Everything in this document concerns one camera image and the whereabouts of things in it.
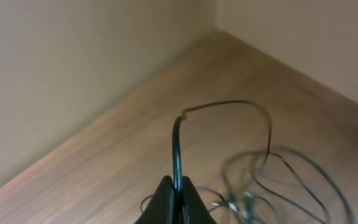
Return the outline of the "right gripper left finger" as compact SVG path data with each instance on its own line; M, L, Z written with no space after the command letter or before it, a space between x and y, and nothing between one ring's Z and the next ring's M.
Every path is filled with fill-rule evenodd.
M135 224L172 224L174 196L172 178L166 175L155 192L141 201L142 214Z

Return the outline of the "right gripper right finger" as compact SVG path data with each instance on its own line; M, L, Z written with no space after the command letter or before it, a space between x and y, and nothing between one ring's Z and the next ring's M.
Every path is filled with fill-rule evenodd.
M183 176L181 224L216 224L189 177Z

